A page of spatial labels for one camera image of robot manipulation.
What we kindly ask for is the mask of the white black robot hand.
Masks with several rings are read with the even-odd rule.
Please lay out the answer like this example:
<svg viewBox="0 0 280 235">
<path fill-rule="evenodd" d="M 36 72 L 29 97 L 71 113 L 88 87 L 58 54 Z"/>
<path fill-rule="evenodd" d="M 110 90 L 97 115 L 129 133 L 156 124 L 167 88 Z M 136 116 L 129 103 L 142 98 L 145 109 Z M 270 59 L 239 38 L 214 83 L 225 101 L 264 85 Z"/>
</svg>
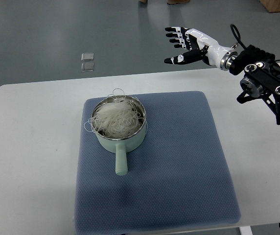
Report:
<svg viewBox="0 0 280 235">
<path fill-rule="evenodd" d="M 164 59 L 166 64 L 186 65 L 203 61 L 226 71 L 238 55 L 234 49 L 221 46 L 214 38 L 197 29 L 167 27 L 165 30 L 166 37 L 170 38 L 175 48 L 187 50 L 183 54 Z"/>
</svg>

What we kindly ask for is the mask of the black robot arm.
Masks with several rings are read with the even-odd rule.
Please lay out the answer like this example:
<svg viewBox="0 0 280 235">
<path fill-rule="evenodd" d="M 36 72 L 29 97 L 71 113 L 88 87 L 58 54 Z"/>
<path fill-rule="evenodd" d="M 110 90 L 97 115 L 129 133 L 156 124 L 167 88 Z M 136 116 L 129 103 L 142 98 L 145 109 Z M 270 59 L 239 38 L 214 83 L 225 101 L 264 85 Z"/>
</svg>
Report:
<svg viewBox="0 0 280 235">
<path fill-rule="evenodd" d="M 243 50 L 239 55 L 228 55 L 222 60 L 222 68 L 233 75 L 244 72 L 240 81 L 242 93 L 237 97 L 240 104 L 261 99 L 276 116 L 280 125 L 280 65 L 274 54 L 261 50 L 253 45 L 245 46 L 240 33 L 234 24 L 230 25 L 236 39 L 235 46 Z"/>
</svg>

